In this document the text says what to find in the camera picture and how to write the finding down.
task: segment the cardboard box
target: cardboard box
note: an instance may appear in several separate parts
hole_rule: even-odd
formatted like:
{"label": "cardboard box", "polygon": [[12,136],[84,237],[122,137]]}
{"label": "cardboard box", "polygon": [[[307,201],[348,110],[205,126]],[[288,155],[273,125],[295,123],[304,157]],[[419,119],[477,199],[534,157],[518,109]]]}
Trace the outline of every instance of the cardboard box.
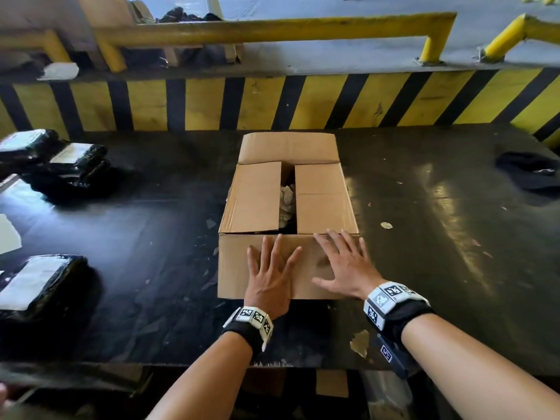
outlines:
{"label": "cardboard box", "polygon": [[311,282],[312,277],[334,278],[313,233],[344,228],[358,236],[337,142],[333,134],[326,133],[252,133],[243,137],[219,230],[218,297],[243,299],[249,280],[247,247],[260,250],[262,234],[278,230],[280,187],[293,179],[298,228],[297,234],[284,234],[282,254],[287,259],[298,246],[303,252],[292,275],[292,298],[340,297]]}

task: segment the crumpled paper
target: crumpled paper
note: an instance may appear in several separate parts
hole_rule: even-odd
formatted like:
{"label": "crumpled paper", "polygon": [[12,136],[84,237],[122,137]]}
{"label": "crumpled paper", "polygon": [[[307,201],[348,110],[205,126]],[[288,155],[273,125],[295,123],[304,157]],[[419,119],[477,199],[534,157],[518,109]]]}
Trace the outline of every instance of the crumpled paper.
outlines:
{"label": "crumpled paper", "polygon": [[37,78],[37,81],[65,81],[67,79],[74,79],[78,76],[80,69],[76,63],[55,62],[45,66],[43,76]]}
{"label": "crumpled paper", "polygon": [[290,186],[280,187],[280,214],[278,228],[284,228],[296,213],[296,197]]}

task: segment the gray floor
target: gray floor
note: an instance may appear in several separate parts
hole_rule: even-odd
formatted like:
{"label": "gray floor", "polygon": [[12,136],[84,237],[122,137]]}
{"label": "gray floor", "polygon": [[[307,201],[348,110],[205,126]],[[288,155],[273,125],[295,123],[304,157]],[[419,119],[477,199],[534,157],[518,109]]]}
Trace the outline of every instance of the gray floor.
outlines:
{"label": "gray floor", "polygon": [[[152,11],[153,6],[161,4],[163,13],[169,5],[189,7],[189,3],[182,0],[149,0],[149,3]],[[471,69],[477,48],[492,41],[522,13],[560,22],[560,4],[544,6],[540,0],[528,4],[521,0],[220,0],[220,5],[227,20],[458,12],[442,55],[451,69]],[[154,16],[159,17],[160,12],[154,12]],[[241,65],[218,67],[211,72],[312,74],[418,70],[421,67],[413,59],[420,55],[424,41],[423,37],[410,37],[251,43],[245,44]],[[560,65],[560,48],[540,41],[526,41],[513,48],[507,60],[508,66]]]}

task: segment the person's right hand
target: person's right hand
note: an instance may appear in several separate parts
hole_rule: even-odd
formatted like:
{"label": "person's right hand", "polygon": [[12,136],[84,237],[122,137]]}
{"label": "person's right hand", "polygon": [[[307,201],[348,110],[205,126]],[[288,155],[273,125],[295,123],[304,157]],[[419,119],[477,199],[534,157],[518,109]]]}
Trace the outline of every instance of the person's right hand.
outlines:
{"label": "person's right hand", "polygon": [[326,232],[336,247],[325,236],[314,234],[314,238],[329,258],[334,280],[313,277],[312,282],[330,292],[366,300],[377,286],[387,282],[371,263],[366,242],[360,238],[360,253],[346,230],[342,230],[341,234],[333,230]]}

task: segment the hand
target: hand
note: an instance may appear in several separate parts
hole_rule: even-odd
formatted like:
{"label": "hand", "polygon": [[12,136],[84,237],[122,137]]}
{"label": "hand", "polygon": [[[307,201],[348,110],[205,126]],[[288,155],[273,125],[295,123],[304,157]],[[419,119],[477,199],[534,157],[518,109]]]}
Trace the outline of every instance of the hand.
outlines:
{"label": "hand", "polygon": [[249,285],[245,292],[245,306],[256,306],[275,320],[288,312],[291,299],[291,276],[293,266],[300,257],[302,248],[299,246],[290,255],[286,264],[280,250],[282,235],[279,234],[274,242],[272,252],[268,236],[262,237],[263,244],[260,251],[260,270],[257,268],[258,257],[252,247],[247,249],[247,263],[249,268]]}
{"label": "hand", "polygon": [[313,277],[312,282],[330,292],[366,300],[377,286],[387,282],[372,265],[366,242],[360,238],[360,253],[352,236],[346,230],[342,230],[341,234],[333,230],[326,232],[329,233],[336,247],[322,235],[314,234],[314,238],[329,258],[330,266],[334,271],[334,280]]}

